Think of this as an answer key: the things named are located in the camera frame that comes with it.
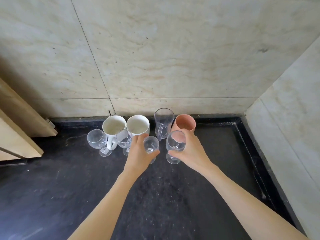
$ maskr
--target stemmed glass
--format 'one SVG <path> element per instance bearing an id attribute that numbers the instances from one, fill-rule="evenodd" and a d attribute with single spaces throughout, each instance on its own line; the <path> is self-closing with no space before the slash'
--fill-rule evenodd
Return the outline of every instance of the stemmed glass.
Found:
<path id="1" fill-rule="evenodd" d="M 129 150 L 132 142 L 132 134 L 127 129 L 123 129 L 119 131 L 119 133 L 115 136 L 118 145 L 123 148 L 123 154 L 128 156 Z"/>
<path id="2" fill-rule="evenodd" d="M 94 149 L 101 149 L 99 154 L 102 157 L 107 157 L 112 153 L 112 150 L 108 150 L 106 147 L 108 142 L 107 135 L 100 129 L 90 131 L 87 135 L 87 141 Z"/>
<path id="3" fill-rule="evenodd" d="M 182 131 L 175 130 L 171 132 L 167 140 L 165 142 L 165 146 L 168 151 L 178 151 L 182 152 L 183 149 L 186 147 L 186 136 Z M 169 153 L 167 153 L 167 161 L 171 164 L 178 164 L 181 162 L 180 159 L 176 157 L 172 157 Z"/>
<path id="4" fill-rule="evenodd" d="M 167 138 L 171 131 L 172 122 L 174 121 L 174 113 L 168 108 L 158 109 L 154 113 L 155 134 L 159 141 Z"/>
<path id="5" fill-rule="evenodd" d="M 154 136 L 147 136 L 143 140 L 143 145 L 144 145 L 144 149 L 146 150 L 147 153 L 152 153 L 152 152 L 159 149 L 159 141 Z M 153 164 L 155 162 L 156 158 L 157 157 L 152 159 L 152 161 L 149 164 Z"/>

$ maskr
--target mug handle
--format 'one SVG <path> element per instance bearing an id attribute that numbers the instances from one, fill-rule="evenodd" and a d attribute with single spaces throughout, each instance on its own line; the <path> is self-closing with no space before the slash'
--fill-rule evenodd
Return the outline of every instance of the mug handle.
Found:
<path id="1" fill-rule="evenodd" d="M 114 150 L 116 147 L 117 147 L 117 142 L 116 142 L 116 139 L 114 137 L 110 137 L 108 139 L 108 142 L 106 143 L 106 147 L 108 148 L 108 150 Z"/>
<path id="2" fill-rule="evenodd" d="M 160 126 L 158 129 L 158 141 L 162 140 L 162 130 L 163 130 L 163 126 Z"/>

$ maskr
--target terracotta-colored cup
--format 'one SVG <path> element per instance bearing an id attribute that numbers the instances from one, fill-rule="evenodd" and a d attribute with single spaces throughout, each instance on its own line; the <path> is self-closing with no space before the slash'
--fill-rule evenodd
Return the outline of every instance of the terracotta-colored cup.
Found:
<path id="1" fill-rule="evenodd" d="M 194 132 L 196 129 L 195 119 L 188 114 L 178 115 L 174 121 L 171 131 L 180 131 L 181 129 L 187 129 Z"/>

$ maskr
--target wall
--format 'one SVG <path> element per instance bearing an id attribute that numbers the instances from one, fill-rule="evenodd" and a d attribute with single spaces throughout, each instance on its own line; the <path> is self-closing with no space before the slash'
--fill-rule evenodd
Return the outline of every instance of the wall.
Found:
<path id="1" fill-rule="evenodd" d="M 0 0 L 0 76 L 50 117 L 243 113 L 318 20 L 319 0 Z"/>
<path id="2" fill-rule="evenodd" d="M 246 111 L 306 234 L 320 239 L 320 38 Z"/>

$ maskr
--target person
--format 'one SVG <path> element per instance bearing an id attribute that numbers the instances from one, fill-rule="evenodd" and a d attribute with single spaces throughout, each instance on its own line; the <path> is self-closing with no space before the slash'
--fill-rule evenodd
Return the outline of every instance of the person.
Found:
<path id="1" fill-rule="evenodd" d="M 169 151 L 187 166 L 202 174 L 218 191 L 253 240 L 306 240 L 301 232 L 228 178 L 205 153 L 198 137 L 183 129 L 186 147 L 182 152 Z M 148 154 L 143 145 L 147 134 L 135 136 L 123 172 L 92 213 L 68 240 L 110 239 L 122 206 L 134 182 L 160 152 Z"/>

